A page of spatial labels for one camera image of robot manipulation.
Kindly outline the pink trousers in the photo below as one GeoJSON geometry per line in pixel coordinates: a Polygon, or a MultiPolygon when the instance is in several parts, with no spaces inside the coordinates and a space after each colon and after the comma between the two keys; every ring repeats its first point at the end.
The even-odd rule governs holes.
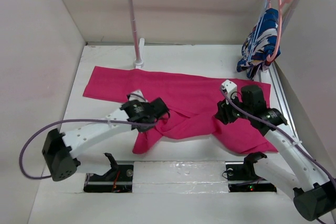
{"type": "Polygon", "coordinates": [[[219,90],[223,81],[179,73],[96,66],[83,96],[124,103],[128,94],[141,90],[149,101],[156,98],[164,101],[170,111],[170,118],[138,134],[132,150],[135,154],[148,152],[162,137],[182,140],[210,134],[237,154],[276,152],[276,148],[248,120],[238,119],[224,125],[214,117],[217,103],[223,99],[219,90]]]}

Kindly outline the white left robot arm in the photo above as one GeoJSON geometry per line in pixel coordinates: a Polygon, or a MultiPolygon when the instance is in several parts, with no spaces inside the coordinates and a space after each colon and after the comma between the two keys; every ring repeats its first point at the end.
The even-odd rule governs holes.
{"type": "Polygon", "coordinates": [[[52,180],[59,182],[76,172],[114,179],[118,165],[112,154],[104,152],[102,158],[97,158],[87,155],[86,151],[121,133],[146,132],[169,114],[161,98],[152,102],[132,99],[104,119],[86,119],[86,125],[64,133],[58,129],[49,131],[42,154],[52,180]]]}

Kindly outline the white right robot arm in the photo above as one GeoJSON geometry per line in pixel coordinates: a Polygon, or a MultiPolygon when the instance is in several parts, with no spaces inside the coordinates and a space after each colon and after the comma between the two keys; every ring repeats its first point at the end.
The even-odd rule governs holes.
{"type": "Polygon", "coordinates": [[[262,89],[257,85],[244,86],[238,98],[237,85],[226,80],[220,91],[224,99],[217,104],[215,118],[225,125],[237,119],[249,121],[291,168],[288,172],[266,154],[255,152],[244,158],[240,172],[247,178],[260,177],[278,187],[307,221],[321,222],[320,218],[328,213],[335,216],[335,178],[291,134],[281,112],[267,107],[262,89]]]}

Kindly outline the pink plastic hanger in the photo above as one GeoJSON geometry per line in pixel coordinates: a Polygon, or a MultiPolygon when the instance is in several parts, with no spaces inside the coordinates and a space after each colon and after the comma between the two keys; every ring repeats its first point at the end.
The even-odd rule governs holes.
{"type": "Polygon", "coordinates": [[[275,49],[272,55],[268,55],[266,58],[266,63],[271,64],[279,51],[280,40],[281,40],[281,32],[282,32],[282,9],[286,4],[289,4],[292,0],[278,0],[278,28],[277,28],[277,39],[275,44],[275,49]]]}

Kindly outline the blue patterned garment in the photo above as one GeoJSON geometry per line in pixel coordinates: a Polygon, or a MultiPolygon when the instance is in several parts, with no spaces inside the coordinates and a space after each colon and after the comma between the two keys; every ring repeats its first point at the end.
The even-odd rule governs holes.
{"type": "Polygon", "coordinates": [[[245,71],[247,78],[254,80],[259,71],[265,71],[268,69],[269,64],[266,63],[266,58],[268,55],[272,55],[275,49],[277,28],[278,11],[274,8],[269,8],[264,14],[259,36],[256,40],[254,51],[251,56],[251,62],[248,62],[248,55],[256,25],[253,27],[252,31],[242,45],[242,57],[237,63],[237,72],[245,71]]]}

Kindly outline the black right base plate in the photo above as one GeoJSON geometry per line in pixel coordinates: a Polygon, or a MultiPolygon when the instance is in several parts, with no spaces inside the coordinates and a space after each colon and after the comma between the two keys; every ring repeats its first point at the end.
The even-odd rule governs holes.
{"type": "Polygon", "coordinates": [[[228,182],[230,193],[277,192],[277,188],[273,184],[250,172],[243,162],[225,162],[222,176],[228,182]]]}

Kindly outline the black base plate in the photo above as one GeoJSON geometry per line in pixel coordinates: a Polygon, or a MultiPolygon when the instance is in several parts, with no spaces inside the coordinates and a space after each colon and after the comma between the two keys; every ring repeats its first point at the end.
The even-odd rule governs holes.
{"type": "Polygon", "coordinates": [[[250,172],[243,162],[225,162],[222,176],[228,182],[230,193],[277,192],[277,188],[273,184],[250,172]]]}
{"type": "Polygon", "coordinates": [[[133,163],[128,163],[119,164],[118,169],[111,169],[102,176],[87,174],[83,191],[86,193],[131,193],[133,170],[133,163]]]}

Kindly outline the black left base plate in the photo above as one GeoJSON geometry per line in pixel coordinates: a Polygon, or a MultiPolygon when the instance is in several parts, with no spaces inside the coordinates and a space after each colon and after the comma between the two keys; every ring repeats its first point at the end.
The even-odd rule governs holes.
{"type": "Polygon", "coordinates": [[[87,174],[83,191],[86,193],[131,193],[133,170],[133,163],[128,163],[119,164],[118,169],[111,169],[102,176],[87,174]]]}

